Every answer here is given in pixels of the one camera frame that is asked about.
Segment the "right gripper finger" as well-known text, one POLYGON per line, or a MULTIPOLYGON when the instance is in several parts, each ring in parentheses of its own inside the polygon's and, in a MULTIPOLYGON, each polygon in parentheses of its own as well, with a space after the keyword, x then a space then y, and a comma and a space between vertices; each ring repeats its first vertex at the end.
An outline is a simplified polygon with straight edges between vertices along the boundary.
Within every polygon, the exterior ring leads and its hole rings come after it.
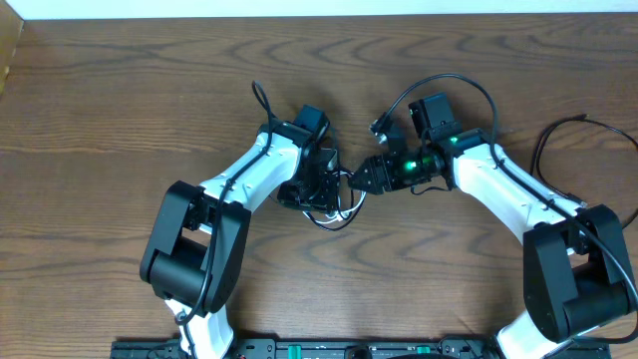
POLYGON ((353 174, 348 179, 348 186, 353 190, 370 192, 372 189, 372 182, 367 176, 361 174, 353 174))
POLYGON ((365 158, 359 167, 353 172, 352 180, 373 180, 374 179, 374 158, 365 158))

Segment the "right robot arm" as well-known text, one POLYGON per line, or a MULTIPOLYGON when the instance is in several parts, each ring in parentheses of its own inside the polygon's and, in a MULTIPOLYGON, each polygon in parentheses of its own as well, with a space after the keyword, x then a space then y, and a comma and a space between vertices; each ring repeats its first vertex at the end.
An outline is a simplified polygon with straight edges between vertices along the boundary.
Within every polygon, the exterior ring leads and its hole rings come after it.
POLYGON ((368 194, 414 188, 436 177, 485 205, 523 247, 525 310, 495 336, 486 358, 548 358, 591 343, 588 332, 637 309, 623 228, 607 206, 566 198, 514 164, 481 130, 463 130, 445 94, 409 106, 416 150, 388 116, 371 127, 386 153, 349 180, 368 194))

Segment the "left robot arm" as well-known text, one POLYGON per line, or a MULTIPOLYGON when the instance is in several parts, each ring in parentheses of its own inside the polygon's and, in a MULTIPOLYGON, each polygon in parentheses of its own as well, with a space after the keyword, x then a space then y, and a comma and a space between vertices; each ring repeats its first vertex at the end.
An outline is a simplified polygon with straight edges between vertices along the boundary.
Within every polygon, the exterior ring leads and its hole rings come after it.
POLYGON ((178 180, 166 191, 140 277, 178 321, 182 358, 222 358, 233 342, 225 304, 239 277, 252 214, 275 193, 279 204, 333 214, 339 209, 330 122, 304 106, 293 122, 271 118, 254 145, 218 176, 178 180))

